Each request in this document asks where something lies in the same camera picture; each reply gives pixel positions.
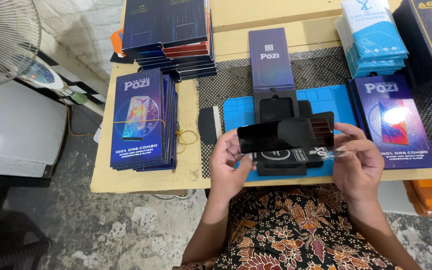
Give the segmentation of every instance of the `checkered mat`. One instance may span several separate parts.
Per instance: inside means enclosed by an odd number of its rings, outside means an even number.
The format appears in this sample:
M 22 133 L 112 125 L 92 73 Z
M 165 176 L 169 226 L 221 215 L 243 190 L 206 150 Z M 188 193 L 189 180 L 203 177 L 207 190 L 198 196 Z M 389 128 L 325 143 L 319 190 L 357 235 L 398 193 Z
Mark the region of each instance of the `checkered mat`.
M 289 57 L 296 90 L 342 85 L 351 78 L 342 47 L 295 52 Z M 199 108 L 219 106 L 224 130 L 224 101 L 253 94 L 251 61 L 246 58 L 219 62 L 217 71 L 217 76 L 198 79 Z M 417 90 L 413 95 L 432 143 L 432 90 Z M 209 178 L 209 155 L 213 147 L 214 144 L 201 142 L 203 178 Z

